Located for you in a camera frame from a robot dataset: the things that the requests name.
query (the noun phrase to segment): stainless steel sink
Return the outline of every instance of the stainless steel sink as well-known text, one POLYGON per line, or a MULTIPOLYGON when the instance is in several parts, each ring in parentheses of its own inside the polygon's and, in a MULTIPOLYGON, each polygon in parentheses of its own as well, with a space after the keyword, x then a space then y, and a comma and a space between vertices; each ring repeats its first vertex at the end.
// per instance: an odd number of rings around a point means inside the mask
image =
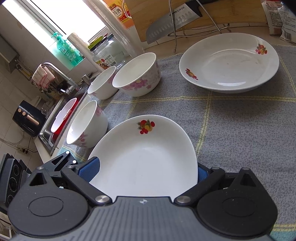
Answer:
POLYGON ((57 103, 56 107, 54 108, 53 112, 51 113, 51 115, 49 116, 47 121, 45 122, 44 126, 42 127, 42 129, 41 129, 41 131, 40 131, 40 133, 38 135, 38 138, 41 140, 43 146, 45 147, 45 149, 47 150, 47 152, 50 155, 52 155, 52 153, 54 152, 55 148, 57 147, 58 142, 60 141, 60 139, 61 139, 65 129, 67 128, 71 118, 73 117, 75 111, 78 109, 78 107, 80 106, 80 104, 83 101, 84 97, 87 95, 87 89, 88 89, 88 86, 85 85, 76 94, 73 94, 71 96, 63 96, 60 99, 60 101, 57 103), (57 114, 60 112, 60 110, 72 98, 78 98, 79 102, 78 102, 77 106, 75 107, 75 109, 70 114, 70 116, 69 116, 66 124, 64 125, 62 131, 60 132, 59 136, 57 137, 57 139, 55 141, 53 141, 52 140, 53 133, 50 131, 50 129, 52 127, 52 124, 53 124, 57 114))

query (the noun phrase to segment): knife blade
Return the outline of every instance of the knife blade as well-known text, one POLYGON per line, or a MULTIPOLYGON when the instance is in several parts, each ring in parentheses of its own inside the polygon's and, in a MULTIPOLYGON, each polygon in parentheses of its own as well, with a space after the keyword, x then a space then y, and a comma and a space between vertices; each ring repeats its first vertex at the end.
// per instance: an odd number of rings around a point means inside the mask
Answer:
MULTIPOLYGON (((218 0, 200 0, 202 5, 212 3, 218 0)), ((173 10, 176 30, 202 17, 199 10, 199 4, 196 0, 190 0, 173 10)), ((148 44, 167 36, 174 31, 170 13, 160 17, 153 22, 146 30, 146 41, 148 44)))

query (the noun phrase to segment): cutting board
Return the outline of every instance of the cutting board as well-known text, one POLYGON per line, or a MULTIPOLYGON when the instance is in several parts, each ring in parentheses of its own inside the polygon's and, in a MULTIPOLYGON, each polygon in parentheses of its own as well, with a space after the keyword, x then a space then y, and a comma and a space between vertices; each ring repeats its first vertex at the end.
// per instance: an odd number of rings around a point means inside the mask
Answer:
MULTIPOLYGON (((172 0, 175 9, 188 0, 172 0)), ((146 41, 146 30, 151 23, 169 13, 168 0, 125 0, 142 42, 146 41)), ((180 30, 212 25, 213 22, 202 9, 201 18, 185 25, 180 30)), ((218 24, 223 23, 265 23, 266 17, 260 0, 218 0, 205 5, 218 24)))

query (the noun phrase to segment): paper roll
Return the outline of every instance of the paper roll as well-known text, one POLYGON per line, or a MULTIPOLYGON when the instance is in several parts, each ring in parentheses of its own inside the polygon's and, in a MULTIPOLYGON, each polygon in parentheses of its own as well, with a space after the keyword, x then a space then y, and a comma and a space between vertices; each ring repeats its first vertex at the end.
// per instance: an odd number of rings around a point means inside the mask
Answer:
POLYGON ((111 33, 113 33, 131 57, 135 58, 144 53, 140 44, 132 39, 125 26, 112 13, 107 4, 102 0, 83 1, 101 19, 111 33))
POLYGON ((88 59, 88 61, 101 73, 104 71, 104 69, 98 65, 93 60, 93 53, 89 50, 87 47, 89 44, 84 42, 76 33, 71 33, 67 38, 79 51, 81 54, 83 54, 84 57, 88 59))

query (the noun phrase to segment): metal rack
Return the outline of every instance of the metal rack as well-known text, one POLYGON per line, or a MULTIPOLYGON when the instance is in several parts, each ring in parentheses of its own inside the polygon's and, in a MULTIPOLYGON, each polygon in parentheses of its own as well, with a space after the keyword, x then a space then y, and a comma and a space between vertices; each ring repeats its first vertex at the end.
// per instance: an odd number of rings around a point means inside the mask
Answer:
POLYGON ((169 34, 168 37, 174 37, 175 38, 175 48, 174 48, 174 53, 176 53, 176 50, 177 50, 177 37, 197 37, 197 36, 204 36, 204 35, 207 35, 207 34, 211 34, 211 33, 214 33, 214 32, 217 32, 219 31, 219 33, 222 33, 221 30, 223 29, 227 29, 229 32, 231 32, 229 28, 229 25, 230 24, 223 24, 223 27, 222 28, 219 28, 219 26, 217 25, 217 23, 214 21, 214 19, 212 18, 212 16, 209 14, 209 12, 205 9, 205 7, 200 3, 199 0, 196 0, 198 2, 198 4, 203 8, 203 10, 206 12, 206 14, 209 16, 209 18, 212 20, 212 22, 214 23, 214 25, 211 25, 211 26, 205 26, 205 27, 199 27, 199 28, 190 28, 188 30, 201 30, 201 29, 207 29, 207 28, 211 28, 213 26, 215 26, 217 29, 216 30, 209 30, 209 31, 204 31, 204 32, 201 32, 201 33, 198 33, 198 34, 190 34, 190 35, 186 35, 185 34, 185 31, 183 30, 183 35, 177 35, 176 34, 176 25, 175 25, 175 18, 173 17, 173 11, 172 11, 172 6, 171 6, 171 2, 172 0, 169 0, 168 1, 168 5, 169 5, 169 8, 170 8, 170 16, 171 16, 171 20, 172 20, 172 25, 173 25, 173 29, 174 29, 174 32, 169 34))

